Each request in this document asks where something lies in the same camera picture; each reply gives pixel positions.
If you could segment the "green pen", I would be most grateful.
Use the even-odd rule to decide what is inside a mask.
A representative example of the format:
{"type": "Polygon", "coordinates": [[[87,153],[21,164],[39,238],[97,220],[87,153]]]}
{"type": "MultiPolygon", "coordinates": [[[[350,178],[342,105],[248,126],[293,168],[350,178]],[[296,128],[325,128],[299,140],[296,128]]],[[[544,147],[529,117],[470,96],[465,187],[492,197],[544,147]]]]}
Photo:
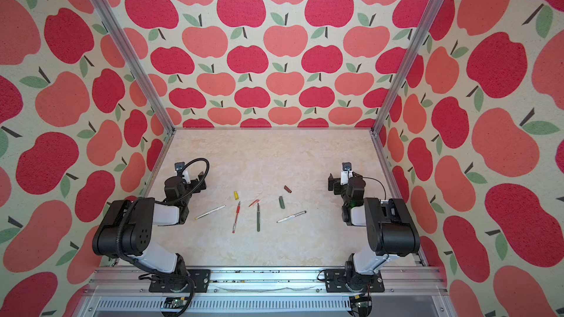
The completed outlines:
{"type": "Polygon", "coordinates": [[[261,208],[259,203],[256,204],[256,231],[261,231],[261,208]]]}

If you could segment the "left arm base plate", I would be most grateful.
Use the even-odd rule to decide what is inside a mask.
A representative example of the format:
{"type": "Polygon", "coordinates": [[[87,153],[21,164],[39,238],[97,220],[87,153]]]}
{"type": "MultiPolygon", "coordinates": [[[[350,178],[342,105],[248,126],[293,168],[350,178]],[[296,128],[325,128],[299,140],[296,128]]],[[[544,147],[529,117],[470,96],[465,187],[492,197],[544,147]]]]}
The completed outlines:
{"type": "Polygon", "coordinates": [[[165,274],[154,274],[148,291],[163,294],[206,293],[210,283],[210,269],[188,269],[186,277],[170,277],[165,274]]]}

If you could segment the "red pen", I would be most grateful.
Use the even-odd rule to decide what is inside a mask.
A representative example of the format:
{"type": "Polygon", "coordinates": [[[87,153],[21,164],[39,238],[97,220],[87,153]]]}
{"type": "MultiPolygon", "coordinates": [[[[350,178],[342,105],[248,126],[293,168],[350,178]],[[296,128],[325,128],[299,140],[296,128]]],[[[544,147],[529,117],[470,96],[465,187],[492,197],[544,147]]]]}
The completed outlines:
{"type": "Polygon", "coordinates": [[[232,233],[233,233],[233,234],[236,233],[236,226],[237,226],[238,219],[239,219],[240,209],[241,209],[241,203],[238,203],[238,204],[237,204],[237,207],[236,207],[236,214],[235,214],[235,218],[234,218],[234,224],[233,224],[233,227],[232,227],[232,233]]]}

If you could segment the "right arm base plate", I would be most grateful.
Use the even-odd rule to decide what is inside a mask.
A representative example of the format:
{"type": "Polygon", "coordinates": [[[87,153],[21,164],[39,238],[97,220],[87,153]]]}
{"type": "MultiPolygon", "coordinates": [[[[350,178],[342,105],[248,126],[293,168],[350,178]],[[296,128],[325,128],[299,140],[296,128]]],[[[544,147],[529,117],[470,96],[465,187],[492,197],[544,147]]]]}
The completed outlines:
{"type": "Polygon", "coordinates": [[[324,269],[318,279],[325,284],[328,293],[383,293],[385,286],[380,273],[373,275],[358,274],[345,269],[324,269]]]}

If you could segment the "green pen cap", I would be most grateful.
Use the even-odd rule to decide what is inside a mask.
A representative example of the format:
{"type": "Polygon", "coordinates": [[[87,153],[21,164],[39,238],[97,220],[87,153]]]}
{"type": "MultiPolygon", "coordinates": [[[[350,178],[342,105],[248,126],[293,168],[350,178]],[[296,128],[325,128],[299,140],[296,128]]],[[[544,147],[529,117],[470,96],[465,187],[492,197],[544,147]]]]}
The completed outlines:
{"type": "Polygon", "coordinates": [[[286,207],[285,207],[285,202],[284,202],[284,200],[283,200],[283,196],[280,196],[280,197],[278,198],[278,201],[279,201],[280,208],[281,208],[281,209],[285,209],[286,207]]]}

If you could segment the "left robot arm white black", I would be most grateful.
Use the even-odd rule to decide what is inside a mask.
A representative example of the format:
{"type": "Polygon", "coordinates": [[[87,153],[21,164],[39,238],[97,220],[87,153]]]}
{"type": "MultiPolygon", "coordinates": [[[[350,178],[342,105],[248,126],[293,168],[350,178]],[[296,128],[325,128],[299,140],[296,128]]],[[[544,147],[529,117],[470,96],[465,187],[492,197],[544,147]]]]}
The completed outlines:
{"type": "Polygon", "coordinates": [[[184,176],[173,176],[164,184],[162,202],[138,198],[111,203],[95,232],[93,251],[144,271],[139,279],[151,281],[151,293],[205,293],[210,271],[188,270],[180,254],[166,250],[152,239],[154,227],[183,225],[187,221],[192,194],[207,188],[204,174],[190,181],[184,176]]]}

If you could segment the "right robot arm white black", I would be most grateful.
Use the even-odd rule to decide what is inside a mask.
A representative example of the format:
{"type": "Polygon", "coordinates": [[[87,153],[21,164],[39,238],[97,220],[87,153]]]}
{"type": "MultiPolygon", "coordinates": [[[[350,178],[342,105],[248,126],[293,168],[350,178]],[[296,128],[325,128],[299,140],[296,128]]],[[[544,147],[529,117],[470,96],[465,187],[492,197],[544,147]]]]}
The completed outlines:
{"type": "Polygon", "coordinates": [[[349,256],[342,269],[326,269],[328,293],[382,293],[380,269],[389,261],[417,253],[420,237],[403,199],[380,200],[364,196],[365,178],[354,172],[340,179],[328,177],[328,190],[343,199],[342,219],[363,227],[367,246],[349,256]]]}

